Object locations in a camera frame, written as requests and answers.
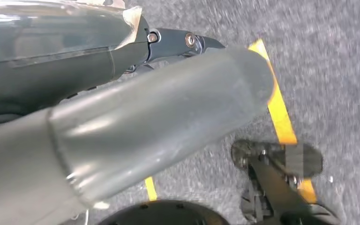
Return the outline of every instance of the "gray carpet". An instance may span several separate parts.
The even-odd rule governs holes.
[[[129,0],[151,27],[184,29],[247,46],[263,38],[295,133],[325,157],[314,180],[318,197],[343,220],[360,224],[360,0]],[[236,137],[275,141],[268,113],[193,157],[154,176],[159,198],[199,201],[232,224],[247,178],[229,158]],[[93,225],[110,213],[147,200],[144,183],[92,210]],[[83,224],[83,215],[70,224]]]

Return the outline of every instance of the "yellow line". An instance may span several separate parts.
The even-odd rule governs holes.
[[[155,201],[157,199],[157,193],[154,187],[154,181],[152,177],[148,177],[145,179],[145,186],[147,187],[148,199],[150,201]]]
[[[265,49],[263,41],[260,39],[249,47],[249,50],[259,53],[263,56],[271,69],[270,59]],[[294,134],[291,120],[289,119],[288,111],[285,106],[284,99],[282,98],[281,90],[279,89],[277,79],[274,75],[274,93],[271,97],[271,101],[268,104],[268,110],[271,115],[272,123],[274,124],[275,132],[280,143],[283,144],[295,144],[297,143],[296,135]],[[309,203],[316,202],[316,195],[311,183],[311,180],[304,180],[299,187],[300,194]]]

